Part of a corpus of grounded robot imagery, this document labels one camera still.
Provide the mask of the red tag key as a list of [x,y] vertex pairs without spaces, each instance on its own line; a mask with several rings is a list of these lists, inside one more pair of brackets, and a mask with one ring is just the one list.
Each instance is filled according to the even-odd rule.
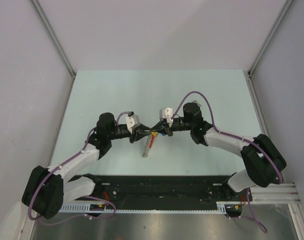
[[153,144],[154,144],[154,141],[155,141],[155,138],[153,135],[151,135],[151,141],[150,141],[150,144],[149,144],[149,148],[152,148]]

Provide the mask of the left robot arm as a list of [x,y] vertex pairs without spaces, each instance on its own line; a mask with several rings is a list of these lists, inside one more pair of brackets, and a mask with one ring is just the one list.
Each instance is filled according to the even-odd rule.
[[103,193],[99,177],[86,173],[76,180],[72,178],[106,155],[113,140],[128,138],[134,143],[150,134],[150,128],[133,112],[126,117],[125,124],[118,124],[112,113],[101,114],[81,150],[61,163],[48,167],[39,165],[32,170],[21,200],[28,207],[29,219],[51,219],[63,204],[79,198],[99,199]]

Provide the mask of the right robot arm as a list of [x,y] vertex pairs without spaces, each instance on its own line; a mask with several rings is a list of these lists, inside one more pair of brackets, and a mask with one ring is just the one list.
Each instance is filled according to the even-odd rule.
[[189,131],[197,145],[219,148],[241,157],[245,169],[232,174],[223,183],[222,194],[229,201],[234,201],[247,188],[266,188],[271,183],[283,182],[281,172],[287,163],[267,135],[244,137],[224,132],[204,120],[196,103],[186,103],[182,117],[175,117],[171,108],[161,109],[160,121],[151,130],[168,136]]

